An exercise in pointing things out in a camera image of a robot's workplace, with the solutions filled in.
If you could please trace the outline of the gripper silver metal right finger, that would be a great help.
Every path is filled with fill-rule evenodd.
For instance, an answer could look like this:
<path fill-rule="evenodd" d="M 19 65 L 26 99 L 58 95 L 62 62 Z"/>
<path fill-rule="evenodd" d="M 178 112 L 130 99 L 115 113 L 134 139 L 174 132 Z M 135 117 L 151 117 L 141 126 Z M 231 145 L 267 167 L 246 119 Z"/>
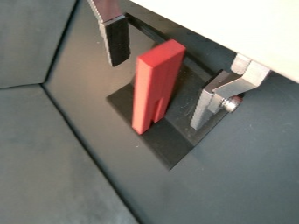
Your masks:
<path fill-rule="evenodd" d="M 231 73 L 222 71 L 201 92 L 191 126 L 198 130 L 221 109 L 234 112 L 242 99 L 239 94 L 259 87 L 270 69 L 238 54 L 231 64 Z"/>

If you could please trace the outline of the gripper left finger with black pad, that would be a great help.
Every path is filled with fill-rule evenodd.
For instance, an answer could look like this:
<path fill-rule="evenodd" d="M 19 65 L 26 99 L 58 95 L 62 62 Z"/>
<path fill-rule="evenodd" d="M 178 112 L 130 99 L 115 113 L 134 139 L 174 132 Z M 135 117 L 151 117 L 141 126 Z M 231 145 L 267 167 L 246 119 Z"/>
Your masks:
<path fill-rule="evenodd" d="M 107 59 L 112 67 L 130 57 L 128 21 L 118 0 L 88 0 L 98 19 L 100 35 L 107 48 Z"/>

